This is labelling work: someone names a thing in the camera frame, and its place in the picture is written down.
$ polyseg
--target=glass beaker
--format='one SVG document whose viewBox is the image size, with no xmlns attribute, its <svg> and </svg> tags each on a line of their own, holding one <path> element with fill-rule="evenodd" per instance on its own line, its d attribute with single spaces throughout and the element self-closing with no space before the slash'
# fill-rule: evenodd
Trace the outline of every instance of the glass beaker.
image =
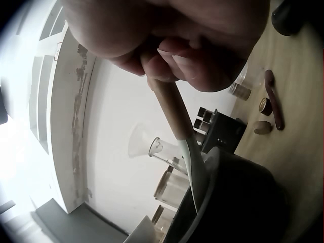
<svg viewBox="0 0 324 243">
<path fill-rule="evenodd" d="M 167 164 L 187 175 L 186 164 L 179 146 L 172 145 L 156 137 L 151 144 L 148 155 L 165 161 Z"/>
<path fill-rule="evenodd" d="M 155 199 L 178 208 L 189 187 L 189 180 L 165 171 L 154 193 Z"/>
<path fill-rule="evenodd" d="M 152 218 L 152 223 L 155 226 L 155 228 L 161 230 L 166 234 L 169 230 L 169 227 L 175 214 L 175 211 L 172 211 L 168 208 L 163 207 L 162 205 L 159 205 Z"/>
</svg>

